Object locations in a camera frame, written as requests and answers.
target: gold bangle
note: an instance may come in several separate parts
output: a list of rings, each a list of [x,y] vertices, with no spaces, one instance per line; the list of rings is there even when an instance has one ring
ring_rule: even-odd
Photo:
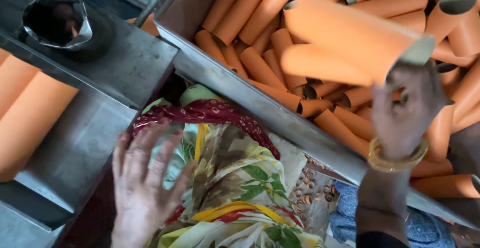
[[[386,160],[380,157],[379,153],[381,150],[382,146],[378,138],[373,139],[370,142],[370,153],[367,158],[370,166],[373,169],[381,172],[398,172],[406,169],[412,169],[418,163],[420,163],[422,158],[428,152],[428,142],[422,139],[415,154],[395,161]]]

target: wrinkled hand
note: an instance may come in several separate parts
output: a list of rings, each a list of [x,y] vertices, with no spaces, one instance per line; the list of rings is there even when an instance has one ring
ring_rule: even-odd
[[[392,90],[405,87],[406,101],[393,104]],[[387,159],[411,155],[438,112],[448,103],[433,66],[400,64],[385,87],[373,87],[372,121]]]
[[[162,181],[173,151],[183,138],[182,131],[163,142],[148,169],[152,148],[169,125],[167,119],[153,123],[140,131],[130,146],[128,133],[118,136],[112,163],[117,207],[113,248],[143,247],[180,204],[195,163],[185,165],[171,190],[164,189]]]

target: woman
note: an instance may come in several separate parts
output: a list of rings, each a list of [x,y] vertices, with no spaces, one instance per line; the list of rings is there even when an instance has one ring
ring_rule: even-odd
[[[447,103],[435,77],[431,67],[398,66],[386,86],[373,88],[379,161],[389,162],[394,172],[386,173],[385,166],[369,159],[377,170],[368,171],[358,191],[358,247],[409,246],[405,219],[410,170],[424,155],[419,148],[423,133]],[[405,87],[406,101],[393,104],[393,86]],[[256,122],[225,110],[226,104],[217,99],[191,99],[183,106],[179,111],[167,105],[151,108],[134,125],[138,135],[130,145],[128,134],[119,136],[113,154],[118,215],[112,247],[324,247],[319,236],[303,231],[293,213],[283,166]],[[165,140],[147,165],[171,119],[200,123],[193,154],[199,163],[184,166],[166,190],[162,180],[183,133]]]

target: metal tray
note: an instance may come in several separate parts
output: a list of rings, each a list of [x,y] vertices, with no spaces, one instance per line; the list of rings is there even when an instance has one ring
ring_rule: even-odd
[[[173,60],[177,72],[243,106],[262,125],[359,185],[368,169],[363,157],[243,80],[191,42],[213,1],[167,0],[156,15],[154,21],[160,35],[180,49]],[[455,223],[480,229],[414,189],[410,189],[407,203]]]

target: blue patterned fabric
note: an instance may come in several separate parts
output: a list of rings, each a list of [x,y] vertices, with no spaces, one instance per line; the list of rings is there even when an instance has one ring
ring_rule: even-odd
[[[340,192],[336,210],[328,215],[333,238],[339,243],[347,240],[355,241],[357,226],[355,211],[357,210],[358,189],[337,181],[335,188]],[[412,248],[455,248],[455,242],[448,233],[443,221],[431,214],[414,208],[408,208],[406,236]]]

